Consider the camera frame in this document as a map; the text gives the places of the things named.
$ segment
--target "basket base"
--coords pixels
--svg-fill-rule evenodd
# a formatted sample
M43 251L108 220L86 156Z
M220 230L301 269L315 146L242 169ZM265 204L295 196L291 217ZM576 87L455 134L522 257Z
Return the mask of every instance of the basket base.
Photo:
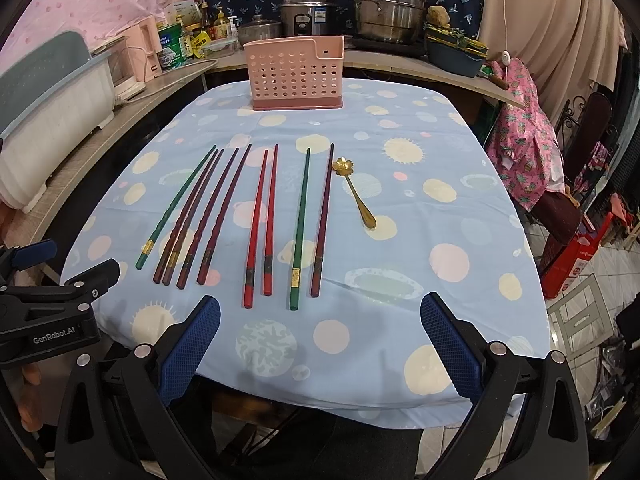
M342 108L342 96L309 99L254 99L254 110L319 110Z

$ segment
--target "green chopstick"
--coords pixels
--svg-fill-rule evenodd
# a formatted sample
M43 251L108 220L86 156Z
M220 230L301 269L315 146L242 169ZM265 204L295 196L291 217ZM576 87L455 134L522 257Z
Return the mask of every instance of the green chopstick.
M162 229L164 228L165 224L167 223L167 221L169 219L169 216L171 216L171 213L174 212L174 209L178 205L178 202L180 202L180 199L184 195L184 192L187 191L187 189L189 189L189 186L191 185L191 182L193 181L195 176L200 171L200 168L203 166L205 161L209 158L209 156L211 155L211 153L213 153L213 151L215 149L216 149L216 146L214 145L213 148L211 148L209 150L209 153L207 153L207 155L205 155L204 158L200 161L200 163L198 164L196 169L193 170L193 173L190 174L190 176L187 179L187 181L184 184L182 184L182 187L180 188L180 191L178 191L178 193L176 194L176 196L174 197L172 202L169 204L169 207L167 208L167 210L162 215L162 218L158 222L158 225L156 226L155 230L151 233L151 236L149 237L149 240L146 242L145 246L142 247L142 252L140 253L140 257L138 258L138 260L136 262L136 269L137 270L142 269L142 266L145 264L147 257L151 253L151 249L154 248L154 244L158 241L158 237L160 236L160 233L162 232Z
M302 264L302 244L305 232L306 184L309 180L309 158L311 148L306 149L305 173L302 177L300 191L300 208L298 209L298 227L296 229L296 245L293 249L293 269L291 269L291 290L289 293L289 309L297 310L300 302L300 265Z

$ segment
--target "pink plastic basket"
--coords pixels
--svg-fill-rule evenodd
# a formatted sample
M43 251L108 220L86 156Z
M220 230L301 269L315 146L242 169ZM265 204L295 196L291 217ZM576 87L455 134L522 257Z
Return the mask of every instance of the pink plastic basket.
M342 36L251 41L244 50L254 110L342 108Z

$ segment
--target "dark red chopstick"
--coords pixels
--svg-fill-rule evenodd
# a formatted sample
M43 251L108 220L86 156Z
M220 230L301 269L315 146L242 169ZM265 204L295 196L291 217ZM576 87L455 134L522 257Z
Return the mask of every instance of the dark red chopstick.
M267 155L269 150L264 150L262 169L258 180L258 189L255 192L254 218L251 222L251 234L249 235L249 252L246 257L246 272L244 274L244 298L242 304L245 308L254 306L254 281L255 281L255 251L258 245L258 229L260 227L260 208L262 206L262 186L264 186L264 171L267 169Z
M322 209L320 211L320 227L318 228L318 241L316 242L316 257L314 270L311 275L311 297L320 295L320 279L322 278L322 259L324 258L324 238L326 237L326 219L329 215L329 191L331 190L332 161L334 160L334 144L329 149L329 162L326 165L326 177L324 180L324 196L322 197Z
M178 236L178 233L180 232L180 228L182 227L182 223L184 222L184 218L185 218L185 216L187 216L187 213L188 213L189 209L191 208L191 203L195 199L196 194L197 194L198 190L200 189L200 185L202 184L202 181L204 180L204 177L207 174L207 170L213 164L213 161L216 158L216 153L217 152L218 152L218 150L215 150L213 152L213 155L211 155L211 158L207 162L207 165L205 166L204 170L202 170L202 173L198 177L196 185L193 186L193 189L189 193L187 201L182 206L182 211L180 211L180 216L178 216L178 219L177 219L177 221L175 223L175 226L171 230L171 234L169 235L169 241L164 246L164 250L162 251L162 255L160 256L160 261L158 262L158 266L156 267L156 272L154 273L154 282L155 283L160 283L160 279L162 278L162 273L164 272L164 266L166 265L167 261L169 260L169 255L171 254L172 249L174 248L174 242L175 242L175 239Z
M267 207L267 231L264 237L264 276L262 292L265 296L273 293L273 210L276 200L276 169L278 167L278 145L273 147L271 163L271 183L269 184L269 205Z
M178 276L178 284L177 287L180 290L183 290L187 283L187 278L189 277L189 271L191 270L191 264L193 263L193 259L195 258L196 251L198 250L198 244L200 243L200 239L202 238L202 233L204 232L204 228L207 226L207 222L209 221L209 215L211 215L211 210L213 209L213 205L220 194L220 190L222 189L222 184L226 179L229 170L231 169L231 165L238 154L238 148L235 149L233 155L231 155L231 159L226 164L225 171L222 172L220 176L220 180L216 184L216 189L213 190L211 194L211 198L209 198L209 202L207 203L207 207L204 209L204 213L202 214L202 218L200 219L200 223L198 224L198 230L196 234L193 235L193 240L191 241L191 245L189 246L189 250L184 258L184 263L182 264L182 269L180 270L180 276Z
M198 272L198 279L196 280L199 285L204 285L205 280L207 279L207 273L209 272L209 266L211 264L211 259L213 257L213 251L216 249L216 243L218 242L218 237L220 236L220 230L222 229L222 222L225 220L226 210L229 208L229 203L231 202L231 197L236 189L236 184L238 183L238 179L240 178L240 173L242 172L242 168L244 168L244 162L246 161L247 155L249 155L249 150L251 149L251 145L249 144L246 147L246 151L242 156L242 160L240 161L240 165L236 170L236 174L234 175L231 184L229 185L229 189L226 192L225 199L220 208L220 213L218 213L218 218L216 218L216 224L213 226L213 230L211 231L211 238L209 238L209 242L207 243L207 248L204 251L204 256L202 257L202 263L200 264L200 272Z
M196 195L196 198L193 200L193 202L191 202L191 208L187 213L187 218L184 219L182 228L180 229L180 234L178 234L178 237L175 240L174 250L171 251L171 256L169 256L169 261L166 264L166 270L164 271L164 276L162 277L162 283L164 283L165 285L169 285L171 283L171 278L174 276L175 266L178 263L178 256L180 255L180 251L182 250L182 244L184 243L184 239L187 237L187 232L189 231L191 220L193 220L193 217L196 214L196 210L200 205L200 200L202 200L204 191L207 189L207 186L209 185L209 180L211 180L211 175L213 175L213 172L215 171L216 166L220 161L220 158L222 158L222 154L224 153L224 151L225 150L223 148L218 153L216 160L214 161L213 165L211 166L211 168L209 168L209 171L207 172L207 176L202 181L202 184L200 186L200 189L198 190L198 194Z

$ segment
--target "spoon handle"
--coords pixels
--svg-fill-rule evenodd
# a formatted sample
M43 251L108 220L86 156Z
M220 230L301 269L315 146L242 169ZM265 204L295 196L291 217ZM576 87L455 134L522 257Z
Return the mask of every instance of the spoon handle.
M347 179L347 183L351 188L353 197L356 199L356 204L358 204L358 209L360 210L360 216L362 216L362 221L364 222L364 225L366 225L369 229L373 229L376 226L375 217L371 214L371 211L367 209L367 206L364 205L364 202L360 200L360 197L356 193L356 190L353 187L353 184L351 183L351 179L349 178L349 176L347 175L345 176L345 178Z

